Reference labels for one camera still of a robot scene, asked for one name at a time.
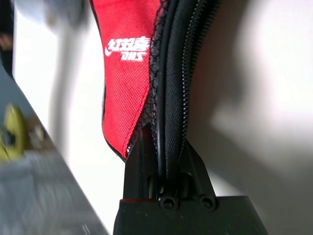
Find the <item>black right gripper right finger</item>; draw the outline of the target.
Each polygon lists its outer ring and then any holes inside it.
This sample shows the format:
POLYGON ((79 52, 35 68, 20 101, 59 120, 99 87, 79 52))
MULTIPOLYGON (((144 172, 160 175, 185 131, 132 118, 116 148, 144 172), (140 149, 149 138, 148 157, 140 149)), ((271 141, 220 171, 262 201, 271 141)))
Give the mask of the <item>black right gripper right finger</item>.
POLYGON ((206 166, 189 141, 185 142, 180 157, 179 170, 186 175, 182 180, 180 196, 182 199, 197 199, 202 205, 215 205, 216 195, 206 166))

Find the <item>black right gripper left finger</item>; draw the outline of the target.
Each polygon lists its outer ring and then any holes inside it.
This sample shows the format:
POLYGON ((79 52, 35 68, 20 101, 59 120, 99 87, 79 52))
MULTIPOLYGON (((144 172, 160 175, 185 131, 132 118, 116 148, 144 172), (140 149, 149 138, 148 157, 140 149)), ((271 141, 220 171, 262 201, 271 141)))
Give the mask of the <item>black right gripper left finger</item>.
POLYGON ((156 200, 158 165, 148 123, 139 131, 136 142, 125 163, 123 199, 156 200))

